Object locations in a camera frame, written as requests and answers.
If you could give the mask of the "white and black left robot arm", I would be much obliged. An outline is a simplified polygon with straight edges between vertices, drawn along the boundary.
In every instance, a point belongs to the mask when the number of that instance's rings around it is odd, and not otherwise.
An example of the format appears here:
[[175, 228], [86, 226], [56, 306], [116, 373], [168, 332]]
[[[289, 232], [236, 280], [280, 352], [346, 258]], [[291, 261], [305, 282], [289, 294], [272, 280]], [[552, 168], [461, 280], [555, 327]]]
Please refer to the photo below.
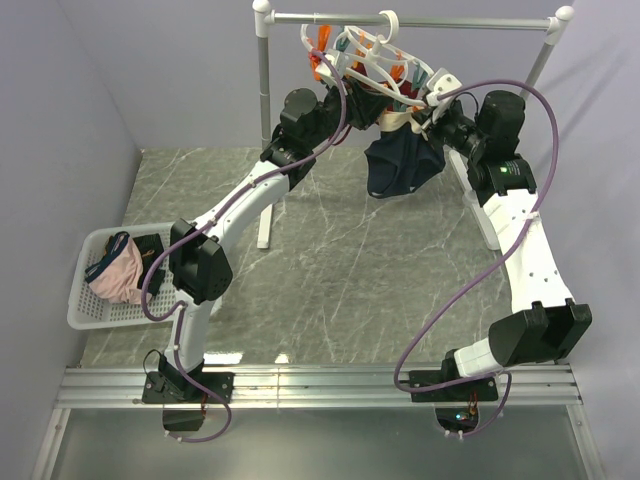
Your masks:
[[243, 181], [194, 221], [172, 225], [169, 269], [178, 307], [158, 371], [176, 400], [201, 395], [209, 317], [232, 282], [228, 255], [244, 230], [301, 182], [346, 126], [368, 129], [392, 102], [355, 80], [329, 88], [323, 99], [307, 88], [290, 92], [271, 141]]

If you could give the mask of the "dark red lace bra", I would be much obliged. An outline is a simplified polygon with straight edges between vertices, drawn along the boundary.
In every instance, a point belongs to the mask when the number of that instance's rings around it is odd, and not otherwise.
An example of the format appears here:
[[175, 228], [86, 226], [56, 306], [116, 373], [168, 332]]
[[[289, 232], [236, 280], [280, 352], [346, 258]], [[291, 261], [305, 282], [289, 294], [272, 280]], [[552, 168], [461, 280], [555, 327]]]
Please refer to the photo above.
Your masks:
[[[386, 94], [386, 90], [391, 91], [391, 89], [389, 88], [389, 86], [388, 86], [388, 84], [386, 82], [380, 82], [379, 85], [381, 86], [380, 89], [374, 88], [374, 87], [372, 87], [371, 85], [368, 85], [368, 84], [366, 84], [365, 87], [369, 88], [369, 89], [372, 89], [375, 93], [384, 93], [384, 94]], [[416, 100], [417, 97], [418, 97], [418, 95], [416, 95], [415, 93], [411, 92], [411, 81], [408, 81], [408, 80], [405, 80], [400, 84], [399, 92], [400, 92], [401, 95], [406, 96], [406, 97], [408, 97], [409, 99], [412, 99], [412, 100]], [[393, 100], [391, 102], [391, 104], [387, 107], [387, 111], [388, 112], [393, 112], [391, 110], [391, 106], [392, 106], [394, 101], [395, 100]], [[425, 104], [421, 103], [420, 105], [412, 105], [412, 106], [413, 106], [413, 111], [416, 111], [416, 110], [422, 109], [425, 106]]]

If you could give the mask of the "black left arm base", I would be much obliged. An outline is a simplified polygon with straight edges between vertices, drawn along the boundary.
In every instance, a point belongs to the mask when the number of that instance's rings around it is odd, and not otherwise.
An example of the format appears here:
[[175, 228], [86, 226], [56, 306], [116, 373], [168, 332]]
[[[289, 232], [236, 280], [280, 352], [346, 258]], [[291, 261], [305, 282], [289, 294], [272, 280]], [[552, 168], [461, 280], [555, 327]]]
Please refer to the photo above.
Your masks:
[[220, 406], [224, 422], [214, 438], [225, 433], [230, 425], [230, 401], [234, 389], [231, 372], [189, 373], [190, 382], [172, 365], [158, 368], [146, 374], [141, 402], [143, 405], [162, 406], [162, 424], [174, 436], [195, 434], [201, 430], [208, 417], [208, 406]]

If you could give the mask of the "navy blue underwear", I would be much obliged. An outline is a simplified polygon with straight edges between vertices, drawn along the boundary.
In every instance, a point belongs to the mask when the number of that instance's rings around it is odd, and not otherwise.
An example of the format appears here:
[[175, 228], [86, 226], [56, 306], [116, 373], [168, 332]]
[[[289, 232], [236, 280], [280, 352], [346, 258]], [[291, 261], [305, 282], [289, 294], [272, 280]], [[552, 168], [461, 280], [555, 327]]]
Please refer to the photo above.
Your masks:
[[385, 112], [380, 137], [365, 150], [367, 192], [377, 199], [414, 193], [445, 168], [442, 147], [430, 144], [406, 112]]

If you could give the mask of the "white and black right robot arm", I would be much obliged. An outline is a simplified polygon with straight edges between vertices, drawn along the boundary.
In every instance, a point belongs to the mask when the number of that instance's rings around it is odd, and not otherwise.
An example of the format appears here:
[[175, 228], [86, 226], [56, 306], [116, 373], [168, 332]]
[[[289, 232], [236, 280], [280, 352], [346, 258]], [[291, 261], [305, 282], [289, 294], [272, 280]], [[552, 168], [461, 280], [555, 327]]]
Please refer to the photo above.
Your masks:
[[589, 306], [575, 302], [557, 269], [539, 215], [558, 163], [555, 114], [539, 91], [527, 89], [541, 103], [551, 124], [549, 174], [538, 185], [529, 163], [516, 152], [526, 103], [524, 97], [508, 91], [510, 84], [508, 80], [493, 81], [494, 89], [485, 96], [474, 119], [467, 118], [455, 104], [465, 88], [439, 94], [433, 102], [446, 105], [447, 112], [422, 125], [432, 138], [466, 158], [469, 185], [497, 236], [501, 255], [427, 321], [400, 359], [407, 360], [445, 312], [498, 269], [507, 272], [512, 312], [491, 324], [483, 339], [448, 352], [431, 385], [415, 379], [402, 382], [403, 365], [398, 363], [394, 384], [412, 395], [442, 389], [448, 397], [460, 400], [474, 390], [476, 381], [507, 374], [512, 366], [565, 359], [592, 322]]

